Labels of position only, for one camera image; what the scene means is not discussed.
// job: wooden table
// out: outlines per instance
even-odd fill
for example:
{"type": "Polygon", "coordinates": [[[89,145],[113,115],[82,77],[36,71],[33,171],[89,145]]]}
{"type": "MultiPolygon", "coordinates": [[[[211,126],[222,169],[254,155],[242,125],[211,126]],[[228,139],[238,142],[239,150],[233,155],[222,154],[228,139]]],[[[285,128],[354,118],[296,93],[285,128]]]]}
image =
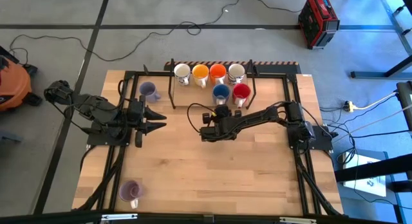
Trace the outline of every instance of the wooden table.
{"type": "MultiPolygon", "coordinates": [[[[117,84],[124,73],[107,72],[102,96],[113,104],[119,100],[117,84]]],[[[167,96],[169,77],[139,77],[138,87],[145,81],[156,84],[162,98],[148,105],[153,111],[167,116],[164,120],[167,125],[145,136],[143,148],[132,144],[126,148],[120,184],[127,180],[142,183],[144,195],[139,199],[137,212],[303,214],[293,152],[289,149],[284,127],[275,123],[263,124],[242,130],[235,141],[201,142],[187,121],[187,108],[171,107],[167,96]]],[[[303,106],[321,123],[312,76],[297,75],[297,81],[303,106]]],[[[285,99],[280,79],[256,79],[256,91],[250,109],[243,109],[243,114],[265,109],[285,99]]],[[[207,111],[201,107],[191,110],[195,127],[203,126],[201,114],[204,112],[207,111]]],[[[86,157],[73,208],[81,206],[100,183],[107,154],[107,146],[98,146],[86,157]]],[[[342,212],[331,160],[322,151],[311,151],[311,154],[317,185],[335,209],[342,212]]],[[[104,207],[108,207],[110,194],[111,184],[104,207]]],[[[313,212],[307,185],[306,195],[313,212]]],[[[136,212],[119,197],[115,210],[136,212]]]]}

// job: mug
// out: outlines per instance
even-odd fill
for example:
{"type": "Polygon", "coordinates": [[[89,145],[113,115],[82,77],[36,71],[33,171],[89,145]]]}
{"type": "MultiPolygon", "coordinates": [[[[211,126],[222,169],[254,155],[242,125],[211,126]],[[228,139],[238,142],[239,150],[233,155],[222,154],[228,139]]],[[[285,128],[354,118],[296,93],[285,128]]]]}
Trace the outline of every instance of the mug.
{"type": "Polygon", "coordinates": [[[245,69],[240,64],[232,64],[229,66],[229,83],[235,85],[240,83],[245,76],[245,69]]]}
{"type": "Polygon", "coordinates": [[[247,98],[249,98],[250,95],[250,88],[243,83],[236,84],[233,87],[233,103],[238,106],[238,108],[241,108],[244,103],[246,102],[247,98]]]}
{"type": "Polygon", "coordinates": [[[218,84],[213,87],[212,90],[212,99],[216,105],[225,104],[230,95],[230,89],[224,84],[218,84]]]}
{"type": "Polygon", "coordinates": [[[180,85],[189,85],[189,78],[191,76],[191,68],[186,64],[179,64],[174,67],[174,76],[180,85]]]}
{"type": "Polygon", "coordinates": [[[129,180],[120,186],[118,195],[120,199],[129,201],[132,209],[138,206],[138,199],[142,196],[142,187],[134,180],[129,180]]]}
{"type": "Polygon", "coordinates": [[[222,64],[214,64],[211,67],[211,81],[213,84],[224,84],[226,67],[222,64]]]}
{"type": "Polygon", "coordinates": [[[195,83],[205,88],[207,84],[207,79],[209,78],[209,69],[207,66],[199,64],[196,65],[192,70],[193,78],[195,83]]]}
{"type": "Polygon", "coordinates": [[[160,99],[159,93],[157,93],[156,86],[152,82],[143,82],[140,85],[140,93],[146,96],[146,101],[157,102],[160,99]]]}

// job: floor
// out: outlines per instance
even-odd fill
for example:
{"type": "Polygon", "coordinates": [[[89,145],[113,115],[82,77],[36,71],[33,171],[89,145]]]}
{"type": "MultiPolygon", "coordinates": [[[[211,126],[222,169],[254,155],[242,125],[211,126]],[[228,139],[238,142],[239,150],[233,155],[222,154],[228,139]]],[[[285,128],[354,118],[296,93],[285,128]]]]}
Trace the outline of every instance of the floor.
{"type": "MultiPolygon", "coordinates": [[[[221,7],[234,1],[236,0],[109,0],[101,25],[178,24],[182,21],[205,23],[217,18],[221,7]]],[[[299,10],[306,0],[264,1],[270,6],[299,10]]],[[[324,50],[307,50],[301,32],[294,29],[204,29],[197,36],[180,29],[168,36],[152,35],[132,56],[116,62],[104,62],[95,56],[89,62],[84,61],[87,54],[74,40],[31,40],[21,37],[14,46],[26,48],[29,52],[28,62],[39,67],[32,84],[33,90],[40,95],[55,80],[67,80],[74,87],[80,69],[83,69],[81,73],[87,70],[81,92],[99,95],[106,70],[142,70],[143,64],[149,70],[162,70],[164,62],[170,58],[183,61],[298,61],[302,73],[313,75],[322,107],[341,106],[345,100],[352,100],[356,105],[363,106],[391,93],[396,88],[395,80],[354,80],[348,76],[353,70],[386,71],[407,57],[396,32],[385,29],[392,23],[381,1],[330,1],[342,26],[369,27],[366,30],[340,30],[324,50]]],[[[402,5],[400,0],[387,1],[392,10],[402,5]]],[[[102,2],[103,0],[1,0],[0,13],[4,15],[0,15],[0,45],[7,48],[13,38],[21,33],[33,37],[74,36],[85,46],[91,42],[94,52],[111,59],[125,55],[150,32],[169,31],[135,28],[101,29],[98,33],[96,30],[93,33],[91,28],[5,28],[6,24],[85,24],[92,27],[96,23],[102,2]]],[[[412,19],[410,14],[403,11],[400,15],[400,25],[407,28],[408,19],[412,19]]],[[[228,7],[216,24],[295,25],[297,16],[298,13],[269,10],[258,1],[240,0],[236,6],[228,7]]],[[[24,52],[17,52],[17,56],[24,61],[24,52]]],[[[348,127],[355,129],[399,109],[396,99],[391,99],[362,118],[349,122],[348,127]]],[[[341,120],[357,114],[342,113],[341,120]]],[[[325,113],[324,118],[336,119],[337,115],[338,113],[325,113]]],[[[77,116],[74,121],[81,126],[89,125],[77,116]]],[[[5,142],[0,146],[0,216],[32,212],[61,125],[61,115],[46,102],[39,107],[22,106],[15,113],[0,114],[0,129],[19,133],[24,138],[20,144],[5,142]]],[[[363,129],[358,134],[405,128],[404,117],[399,114],[363,129]]],[[[412,152],[411,141],[407,133],[402,133],[359,139],[357,145],[361,149],[387,151],[389,157],[395,157],[412,152]]],[[[86,135],[71,126],[45,212],[70,210],[85,143],[86,135]]],[[[335,154],[349,147],[348,141],[341,140],[334,145],[335,154]]],[[[397,175],[398,180],[403,177],[405,176],[397,175]]],[[[411,198],[410,194],[402,195],[403,206],[412,207],[411,198]]],[[[389,205],[346,199],[342,203],[345,213],[355,218],[395,221],[389,205]]],[[[405,212],[407,218],[412,219],[412,213],[407,210],[405,212]]]]}

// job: orange vacuum cleaner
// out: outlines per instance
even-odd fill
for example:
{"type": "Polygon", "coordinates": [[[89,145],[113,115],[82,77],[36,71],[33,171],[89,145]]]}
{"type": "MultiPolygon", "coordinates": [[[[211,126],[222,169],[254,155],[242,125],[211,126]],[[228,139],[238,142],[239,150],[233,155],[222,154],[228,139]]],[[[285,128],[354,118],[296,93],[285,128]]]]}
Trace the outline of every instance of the orange vacuum cleaner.
{"type": "Polygon", "coordinates": [[[30,76],[37,68],[19,60],[0,46],[0,111],[12,111],[21,104],[38,106],[42,98],[32,93],[30,76]]]}

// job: red toolbox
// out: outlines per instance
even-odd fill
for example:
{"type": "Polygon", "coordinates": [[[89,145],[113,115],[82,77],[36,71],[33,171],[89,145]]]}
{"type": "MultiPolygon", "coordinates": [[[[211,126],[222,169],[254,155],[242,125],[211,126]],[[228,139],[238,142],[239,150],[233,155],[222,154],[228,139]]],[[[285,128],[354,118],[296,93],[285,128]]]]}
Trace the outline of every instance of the red toolbox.
{"type": "Polygon", "coordinates": [[[325,47],[339,29],[339,23],[329,0],[307,0],[299,14],[308,49],[325,47]]]}

